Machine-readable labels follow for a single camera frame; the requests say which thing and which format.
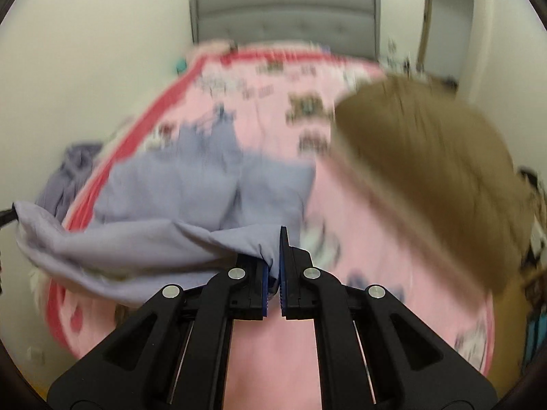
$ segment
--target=lavender cloth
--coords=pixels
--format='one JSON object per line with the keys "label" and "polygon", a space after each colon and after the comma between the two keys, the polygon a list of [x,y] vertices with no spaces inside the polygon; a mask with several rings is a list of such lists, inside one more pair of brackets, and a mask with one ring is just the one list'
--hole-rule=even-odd
{"label": "lavender cloth", "polygon": [[102,143],[80,143],[65,151],[61,167],[48,179],[36,200],[36,205],[50,212],[62,222],[76,194],[87,182],[93,170],[93,159],[102,149]]}
{"label": "lavender cloth", "polygon": [[83,232],[67,232],[38,206],[16,202],[17,243],[51,275],[129,305],[169,283],[203,285],[234,253],[264,259],[277,279],[280,228],[297,245],[314,178],[311,163],[241,151],[223,116],[210,135],[182,127],[167,148],[116,165]]}

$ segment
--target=pink blanket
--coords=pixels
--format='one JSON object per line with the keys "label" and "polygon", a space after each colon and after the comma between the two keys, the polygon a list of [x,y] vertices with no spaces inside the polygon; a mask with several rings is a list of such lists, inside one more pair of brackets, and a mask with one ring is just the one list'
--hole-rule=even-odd
{"label": "pink blanket", "polygon": [[[384,285],[485,374],[493,352],[491,300],[448,269],[441,271],[374,197],[358,190],[328,157],[336,100],[354,89],[357,80],[382,75],[375,64],[316,52],[202,57],[97,168],[65,226],[87,226],[115,162],[165,145],[183,122],[207,124],[215,106],[223,103],[235,114],[244,148],[279,159],[316,159],[301,241],[314,264],[348,285]],[[114,329],[115,307],[51,282],[46,317],[54,336],[82,357]],[[313,323],[282,319],[278,299],[270,301],[264,322],[236,322],[224,408],[320,409]]]}

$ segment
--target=gray headboard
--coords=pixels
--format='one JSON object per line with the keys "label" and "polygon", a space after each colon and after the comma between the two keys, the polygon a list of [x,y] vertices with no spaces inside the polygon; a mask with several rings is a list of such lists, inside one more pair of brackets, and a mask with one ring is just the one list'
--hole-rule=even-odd
{"label": "gray headboard", "polygon": [[376,61],[380,0],[190,0],[194,43],[309,40]]}

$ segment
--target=brown pillow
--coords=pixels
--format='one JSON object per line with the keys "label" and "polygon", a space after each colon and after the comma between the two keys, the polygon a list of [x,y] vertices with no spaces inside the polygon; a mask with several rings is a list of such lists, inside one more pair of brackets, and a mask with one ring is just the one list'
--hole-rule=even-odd
{"label": "brown pillow", "polygon": [[477,111],[390,77],[336,109],[332,152],[432,249],[501,292],[530,244],[530,187]]}

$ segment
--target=doorway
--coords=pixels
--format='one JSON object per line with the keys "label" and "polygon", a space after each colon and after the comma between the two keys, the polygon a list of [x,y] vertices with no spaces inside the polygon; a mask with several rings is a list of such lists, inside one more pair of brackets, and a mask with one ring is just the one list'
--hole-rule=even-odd
{"label": "doorway", "polygon": [[417,67],[457,82],[469,47],[474,0],[426,0]]}

